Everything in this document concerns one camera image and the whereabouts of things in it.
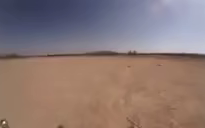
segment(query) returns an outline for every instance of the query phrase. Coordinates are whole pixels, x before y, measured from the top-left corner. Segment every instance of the small rock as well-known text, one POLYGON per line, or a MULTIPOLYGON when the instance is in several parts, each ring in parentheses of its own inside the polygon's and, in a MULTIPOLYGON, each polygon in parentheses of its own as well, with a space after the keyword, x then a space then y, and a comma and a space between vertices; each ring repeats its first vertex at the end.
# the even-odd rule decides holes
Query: small rock
POLYGON ((63 125, 58 125, 57 128, 65 128, 63 125))

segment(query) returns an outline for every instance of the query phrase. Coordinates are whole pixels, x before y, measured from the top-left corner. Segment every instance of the desert ground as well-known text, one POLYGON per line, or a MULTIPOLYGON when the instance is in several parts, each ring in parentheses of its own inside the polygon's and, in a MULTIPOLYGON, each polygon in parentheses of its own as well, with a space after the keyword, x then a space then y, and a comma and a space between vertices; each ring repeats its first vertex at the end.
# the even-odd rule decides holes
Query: desert ground
POLYGON ((205 128, 205 59, 0 60, 10 128, 205 128))

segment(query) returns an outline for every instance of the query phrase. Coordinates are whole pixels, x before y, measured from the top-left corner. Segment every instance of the sandy ground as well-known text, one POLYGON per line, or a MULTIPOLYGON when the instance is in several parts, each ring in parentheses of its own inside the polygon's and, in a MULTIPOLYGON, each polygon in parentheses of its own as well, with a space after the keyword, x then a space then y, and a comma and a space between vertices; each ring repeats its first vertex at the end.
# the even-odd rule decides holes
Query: sandy ground
POLYGON ((1 118, 11 128, 129 128, 131 121, 141 128, 205 128, 205 60, 0 60, 1 118))

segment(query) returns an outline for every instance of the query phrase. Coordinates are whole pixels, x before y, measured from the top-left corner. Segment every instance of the distant hill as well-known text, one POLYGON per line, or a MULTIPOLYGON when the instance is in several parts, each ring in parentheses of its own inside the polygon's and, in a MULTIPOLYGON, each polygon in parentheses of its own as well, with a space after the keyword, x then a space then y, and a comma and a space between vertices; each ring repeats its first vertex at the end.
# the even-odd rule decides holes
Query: distant hill
POLYGON ((118 55, 118 52, 115 51, 93 51, 87 52, 86 55, 118 55))

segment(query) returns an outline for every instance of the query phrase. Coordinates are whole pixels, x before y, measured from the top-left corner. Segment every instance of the blue sky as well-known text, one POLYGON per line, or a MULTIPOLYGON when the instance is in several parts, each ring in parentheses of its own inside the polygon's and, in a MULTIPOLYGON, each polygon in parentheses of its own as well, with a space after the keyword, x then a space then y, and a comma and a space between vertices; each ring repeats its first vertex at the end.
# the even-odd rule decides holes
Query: blue sky
POLYGON ((205 0, 0 0, 0 53, 205 53, 205 0))

